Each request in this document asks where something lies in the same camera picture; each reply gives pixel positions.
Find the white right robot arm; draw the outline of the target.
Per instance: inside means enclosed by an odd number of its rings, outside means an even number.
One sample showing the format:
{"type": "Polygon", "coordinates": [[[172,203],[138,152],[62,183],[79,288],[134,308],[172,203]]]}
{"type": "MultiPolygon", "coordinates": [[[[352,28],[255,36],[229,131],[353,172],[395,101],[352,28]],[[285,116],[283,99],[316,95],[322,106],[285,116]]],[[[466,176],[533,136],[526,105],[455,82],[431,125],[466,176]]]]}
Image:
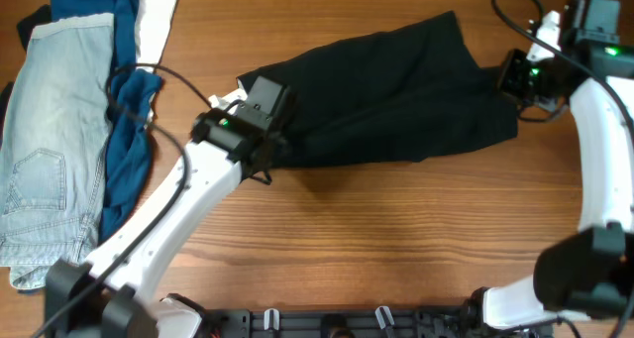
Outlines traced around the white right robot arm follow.
{"type": "Polygon", "coordinates": [[[633,50],[618,36],[618,0],[569,0],[524,31],[497,87],[546,121],[570,112],[581,151],[582,205],[575,235],[546,249],[531,276],[484,291],[481,323],[499,334],[560,321],[633,314],[633,50]]]}

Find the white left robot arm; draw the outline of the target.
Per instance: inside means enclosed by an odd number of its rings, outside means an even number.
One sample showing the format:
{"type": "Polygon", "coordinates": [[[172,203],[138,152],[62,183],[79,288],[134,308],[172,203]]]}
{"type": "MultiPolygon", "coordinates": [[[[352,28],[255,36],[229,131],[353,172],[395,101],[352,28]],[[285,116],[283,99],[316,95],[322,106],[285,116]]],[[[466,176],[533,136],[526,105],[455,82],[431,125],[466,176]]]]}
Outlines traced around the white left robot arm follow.
{"type": "Polygon", "coordinates": [[[176,165],[127,223],[83,264],[46,277],[44,337],[202,337],[205,311],[158,285],[201,221],[247,178],[269,184],[271,157],[294,105],[263,76],[246,99],[200,114],[176,165]]]}

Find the black shorts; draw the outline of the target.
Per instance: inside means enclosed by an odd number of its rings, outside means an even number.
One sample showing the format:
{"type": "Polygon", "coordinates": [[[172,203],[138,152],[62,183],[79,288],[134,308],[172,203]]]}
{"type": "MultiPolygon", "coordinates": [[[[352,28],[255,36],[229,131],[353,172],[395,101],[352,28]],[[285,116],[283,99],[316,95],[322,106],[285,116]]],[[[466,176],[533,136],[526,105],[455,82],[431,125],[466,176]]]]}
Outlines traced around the black shorts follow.
{"type": "Polygon", "coordinates": [[[288,85],[297,99],[277,168],[419,163],[518,134],[495,69],[477,65],[452,11],[319,47],[238,82],[250,90],[260,76],[288,85]]]}

